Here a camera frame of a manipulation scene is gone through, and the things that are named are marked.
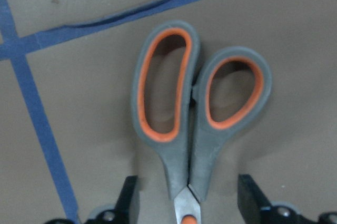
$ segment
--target blue tape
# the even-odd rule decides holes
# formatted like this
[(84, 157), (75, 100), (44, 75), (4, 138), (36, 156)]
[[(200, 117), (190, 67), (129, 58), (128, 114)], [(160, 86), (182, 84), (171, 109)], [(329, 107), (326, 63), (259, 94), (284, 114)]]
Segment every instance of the blue tape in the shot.
[(26, 54), (196, 1), (198, 0), (156, 0), (104, 19), (62, 26), (19, 38), (7, 0), (0, 0), (0, 31), (4, 40), (4, 44), (0, 45), (0, 60), (10, 59), (12, 62), (63, 209), (67, 218), (75, 223), (77, 223), (77, 202), (34, 83)]
[(0, 0), (0, 8), (0, 31), (5, 42), (0, 48), (1, 58), (11, 60), (65, 214), (68, 219), (78, 223), (76, 198), (25, 56), (27, 50), (39, 49), (40, 46), (33, 36), (17, 37), (7, 0)]

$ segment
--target metal bolt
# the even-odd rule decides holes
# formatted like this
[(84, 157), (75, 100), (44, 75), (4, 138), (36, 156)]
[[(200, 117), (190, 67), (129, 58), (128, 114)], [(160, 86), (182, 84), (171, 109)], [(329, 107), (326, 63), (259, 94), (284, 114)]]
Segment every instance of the metal bolt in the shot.
[(277, 209), (277, 212), (282, 215), (283, 217), (289, 217), (290, 216), (290, 211), (286, 207), (279, 207)]
[(111, 211), (106, 211), (103, 215), (103, 220), (112, 221), (115, 218), (115, 214)]
[(329, 215), (329, 220), (330, 220), (332, 223), (337, 224), (337, 215), (335, 215), (335, 214)]

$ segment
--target gray and orange scissors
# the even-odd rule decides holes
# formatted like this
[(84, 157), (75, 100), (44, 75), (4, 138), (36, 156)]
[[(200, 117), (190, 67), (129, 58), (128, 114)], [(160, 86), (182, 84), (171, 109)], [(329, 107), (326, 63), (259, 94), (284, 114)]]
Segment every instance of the gray and orange scissors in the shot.
[[(146, 117), (144, 92), (151, 59), (160, 41), (172, 35), (185, 40), (176, 86), (173, 129), (167, 133), (154, 130)], [(138, 136), (160, 156), (166, 174), (170, 198), (174, 201), (177, 223), (201, 223), (200, 202), (204, 201), (216, 157), (223, 144), (245, 127), (261, 111), (272, 84), (264, 58), (246, 47), (229, 47), (215, 53), (202, 67), (197, 82), (192, 79), (200, 51), (199, 36), (183, 21), (166, 22), (146, 39), (132, 89), (133, 124)], [(247, 102), (224, 121), (215, 120), (210, 111), (210, 89), (216, 72), (225, 64), (243, 63), (254, 74), (255, 85)], [(189, 156), (189, 103), (196, 101), (192, 152)]]

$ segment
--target tape strip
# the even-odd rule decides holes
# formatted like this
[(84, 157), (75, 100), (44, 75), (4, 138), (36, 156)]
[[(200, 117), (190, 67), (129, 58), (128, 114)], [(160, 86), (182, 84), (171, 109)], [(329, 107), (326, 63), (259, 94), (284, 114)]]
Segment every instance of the tape strip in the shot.
[(4, 40), (0, 53), (3, 57), (11, 58), (22, 96), (65, 214), (68, 219), (78, 223), (75, 195), (25, 56), (27, 49), (37, 49), (39, 46), (34, 39), (17, 37), (7, 0), (0, 0), (0, 20), (0, 31)]

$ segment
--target scissors blade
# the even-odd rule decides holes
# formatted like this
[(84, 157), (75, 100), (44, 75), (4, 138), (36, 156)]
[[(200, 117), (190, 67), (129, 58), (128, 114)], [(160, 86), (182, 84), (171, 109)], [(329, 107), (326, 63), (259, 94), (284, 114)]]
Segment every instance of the scissors blade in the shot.
[(174, 209), (177, 224), (201, 224), (200, 204), (188, 187), (174, 198)]

